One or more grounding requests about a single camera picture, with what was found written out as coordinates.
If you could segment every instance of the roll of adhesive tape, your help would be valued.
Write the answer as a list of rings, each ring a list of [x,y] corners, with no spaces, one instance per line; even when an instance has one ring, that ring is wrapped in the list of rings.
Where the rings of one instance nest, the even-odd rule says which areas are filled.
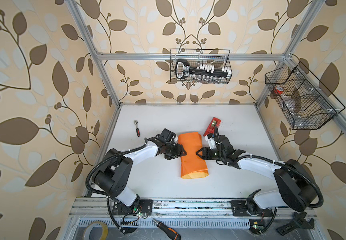
[[[89,240],[90,232],[93,230],[94,227],[100,225],[102,227],[102,234],[99,237],[98,240],[105,240],[106,237],[108,236],[108,225],[106,223],[100,222],[100,221],[95,221],[89,226],[87,226],[83,232],[83,240]]]

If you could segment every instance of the orange paper bag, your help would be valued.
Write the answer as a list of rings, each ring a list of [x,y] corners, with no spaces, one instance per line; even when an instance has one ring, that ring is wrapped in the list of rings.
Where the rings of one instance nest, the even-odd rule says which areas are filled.
[[[209,175],[205,160],[196,155],[202,148],[201,135],[198,132],[184,133],[178,136],[187,155],[181,157],[181,178],[202,178]]]

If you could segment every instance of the red tape dispenser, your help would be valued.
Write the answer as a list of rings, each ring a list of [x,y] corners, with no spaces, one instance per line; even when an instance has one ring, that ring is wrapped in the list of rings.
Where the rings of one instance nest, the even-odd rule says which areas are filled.
[[[219,127],[220,123],[221,123],[221,120],[219,120],[218,118],[213,118],[208,128],[206,129],[206,132],[204,133],[204,137],[208,135],[209,133],[214,133],[214,126]]]

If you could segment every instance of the wallpaper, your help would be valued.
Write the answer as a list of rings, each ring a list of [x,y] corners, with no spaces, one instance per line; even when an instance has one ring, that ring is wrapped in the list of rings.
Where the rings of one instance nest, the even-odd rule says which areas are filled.
[[[264,74],[275,67],[273,61],[231,61],[229,84],[202,84],[170,79],[166,61],[108,60],[104,64],[120,102],[140,104],[254,103],[264,88]]]
[[[65,4],[0,0],[0,239],[57,238],[113,112]]]
[[[95,47],[104,53],[165,48],[283,53],[308,0],[77,0]]]
[[[308,65],[346,106],[346,1],[325,3],[293,57]],[[324,204],[315,211],[327,238],[346,240],[345,134],[333,121],[319,130],[291,130],[270,96],[260,111],[283,159],[299,161],[319,185]]]

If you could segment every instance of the black wire mesh basket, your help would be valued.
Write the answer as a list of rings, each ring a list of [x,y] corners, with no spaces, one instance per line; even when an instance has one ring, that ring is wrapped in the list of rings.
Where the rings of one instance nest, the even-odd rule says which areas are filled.
[[[228,84],[233,75],[230,50],[170,50],[170,82]]]
[[[306,78],[308,73],[317,80],[318,87]],[[265,84],[292,129],[319,129],[345,109],[342,102],[302,62],[296,67],[282,67],[268,72]]]

